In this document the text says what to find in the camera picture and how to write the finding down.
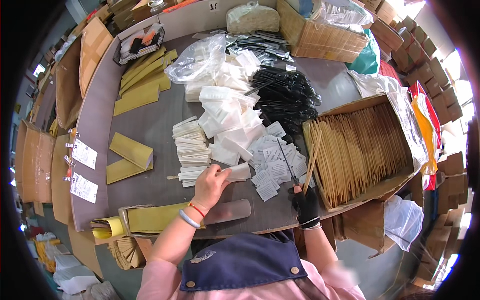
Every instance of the binder clip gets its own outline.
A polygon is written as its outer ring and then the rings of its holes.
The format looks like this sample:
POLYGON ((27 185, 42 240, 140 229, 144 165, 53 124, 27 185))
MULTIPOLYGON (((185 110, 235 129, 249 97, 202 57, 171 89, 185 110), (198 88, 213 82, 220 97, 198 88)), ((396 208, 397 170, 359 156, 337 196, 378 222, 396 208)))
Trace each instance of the binder clip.
POLYGON ((76 165, 76 162, 71 157, 68 157, 68 155, 65 155, 63 159, 65 159, 70 167, 74 167, 76 165))
POLYGON ((80 134, 77 132, 77 129, 76 129, 76 128, 70 128, 70 129, 68 129, 68 133, 69 133, 71 136, 78 136, 78 137, 80 137, 80 134))

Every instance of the gray table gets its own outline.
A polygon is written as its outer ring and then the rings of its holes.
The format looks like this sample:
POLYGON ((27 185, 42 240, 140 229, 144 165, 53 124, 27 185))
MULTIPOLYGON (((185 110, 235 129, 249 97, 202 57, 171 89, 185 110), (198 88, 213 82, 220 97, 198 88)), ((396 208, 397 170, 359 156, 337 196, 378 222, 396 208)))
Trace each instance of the gray table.
MULTIPOLYGON (((183 36, 164 43, 168 50, 176 49, 180 54, 195 42, 191 36, 183 36)), ((319 112, 324 112, 342 104, 360 99, 353 80, 347 74, 345 64, 338 61, 294 58, 297 69, 312 82, 315 91, 322 96, 319 112)), ((193 115, 200 117, 204 111, 200 103, 187 103, 184 100, 183 85, 172 84, 171 89, 161 92, 159 101, 135 108, 113 117, 110 129, 111 142, 115 132, 119 132, 154 149, 154 169, 117 181, 107 186, 108 207, 111 216, 118 214, 122 206, 154 204, 156 206, 189 201, 194 195, 194 187, 183 188, 178 180, 167 180, 169 175, 177 175, 180 162, 172 138, 174 124, 193 115)), ((296 140, 301 152, 306 155, 303 139, 296 140)), ((121 157, 108 151, 107 164, 121 157)), ((225 189, 220 203, 247 198, 252 206, 250 217, 230 222, 210 225, 198 230, 197 239, 224 238, 240 232, 267 233, 293 228, 298 225, 296 212, 291 207, 287 189, 292 183, 284 183, 278 196, 263 202, 250 180, 235 182, 225 189)), ((321 204, 320 215, 329 217, 321 204)))

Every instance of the stack of chopsticks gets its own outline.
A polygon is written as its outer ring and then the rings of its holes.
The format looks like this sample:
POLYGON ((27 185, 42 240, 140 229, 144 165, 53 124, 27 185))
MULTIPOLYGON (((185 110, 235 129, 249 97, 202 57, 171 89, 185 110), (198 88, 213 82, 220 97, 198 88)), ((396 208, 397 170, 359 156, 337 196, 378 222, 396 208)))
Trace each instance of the stack of chopsticks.
POLYGON ((184 188, 194 186, 197 177, 210 165, 211 150, 205 145, 205 136, 193 116, 173 126, 173 138, 181 163, 179 180, 184 188))
POLYGON ((316 167, 331 207, 357 198, 407 165, 408 145, 390 104, 318 117, 310 124, 311 153, 318 141, 316 167))
POLYGON ((138 268, 146 261, 133 237, 115 240, 108 244, 108 249, 117 261, 117 265, 123 270, 138 268))

